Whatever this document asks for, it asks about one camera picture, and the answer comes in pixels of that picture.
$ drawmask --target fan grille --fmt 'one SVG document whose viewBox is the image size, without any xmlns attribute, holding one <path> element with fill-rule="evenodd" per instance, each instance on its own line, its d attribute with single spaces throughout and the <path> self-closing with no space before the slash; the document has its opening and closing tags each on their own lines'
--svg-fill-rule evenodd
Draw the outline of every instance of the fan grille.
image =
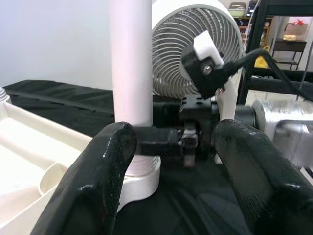
<svg viewBox="0 0 313 235">
<path fill-rule="evenodd" d="M 155 94 L 183 98 L 186 94 L 197 94 L 192 82 L 179 72 L 181 51 L 193 44 L 196 36 L 208 30 L 224 61 L 240 57 L 240 42 L 236 28 L 220 13 L 192 8 L 180 11 L 165 20 L 153 32 L 152 64 L 153 91 Z"/>
</svg>

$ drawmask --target metal screw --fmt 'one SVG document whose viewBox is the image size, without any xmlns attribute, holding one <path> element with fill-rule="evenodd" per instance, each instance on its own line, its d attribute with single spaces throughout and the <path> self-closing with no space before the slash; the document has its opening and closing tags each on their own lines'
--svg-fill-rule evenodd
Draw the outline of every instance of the metal screw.
<svg viewBox="0 0 313 235">
<path fill-rule="evenodd" d="M 203 68 L 203 74 L 204 74 L 204 75 L 210 75 L 211 72 L 212 72 L 212 67 L 211 67 L 211 66 L 206 65 L 206 66 Z"/>
</svg>

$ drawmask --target white pole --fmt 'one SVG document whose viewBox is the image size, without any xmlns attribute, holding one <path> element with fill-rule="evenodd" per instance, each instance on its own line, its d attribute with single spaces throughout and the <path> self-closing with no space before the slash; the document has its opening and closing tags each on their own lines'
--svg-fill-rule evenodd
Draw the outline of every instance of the white pole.
<svg viewBox="0 0 313 235">
<path fill-rule="evenodd" d="M 110 0 L 111 63 L 115 122 L 152 125 L 150 0 Z M 134 156 L 126 175 L 151 172 L 156 158 Z"/>
</svg>

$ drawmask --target black power cord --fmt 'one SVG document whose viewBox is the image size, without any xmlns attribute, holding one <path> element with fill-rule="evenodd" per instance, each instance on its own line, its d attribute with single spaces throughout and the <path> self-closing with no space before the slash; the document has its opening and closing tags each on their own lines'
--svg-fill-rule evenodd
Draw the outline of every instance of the black power cord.
<svg viewBox="0 0 313 235">
<path fill-rule="evenodd" d="M 237 69 L 243 67 L 244 65 L 251 63 L 252 61 L 255 61 L 257 57 L 263 56 L 267 64 L 271 67 L 275 75 L 285 82 L 288 87 L 296 94 L 304 99 L 313 102 L 313 98 L 309 97 L 307 94 L 305 94 L 302 90 L 300 90 L 298 87 L 296 87 L 290 79 L 284 75 L 284 73 L 280 70 L 280 68 L 276 65 L 274 59 L 271 57 L 271 55 L 264 49 L 256 49 L 251 52 L 249 52 L 247 55 L 244 57 L 240 58 L 236 62 L 230 62 L 235 65 Z"/>
</svg>

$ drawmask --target yellow object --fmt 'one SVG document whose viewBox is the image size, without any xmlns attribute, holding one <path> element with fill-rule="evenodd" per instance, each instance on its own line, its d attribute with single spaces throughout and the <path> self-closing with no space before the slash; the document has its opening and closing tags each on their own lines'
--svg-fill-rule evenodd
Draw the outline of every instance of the yellow object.
<svg viewBox="0 0 313 235">
<path fill-rule="evenodd" d="M 265 46 L 263 49 L 269 52 L 269 46 Z M 266 63 L 263 56 L 256 58 L 254 66 L 257 68 L 268 68 L 268 64 Z"/>
<path fill-rule="evenodd" d="M 284 35 L 283 40 L 285 41 L 295 41 L 297 39 L 296 35 Z"/>
</svg>

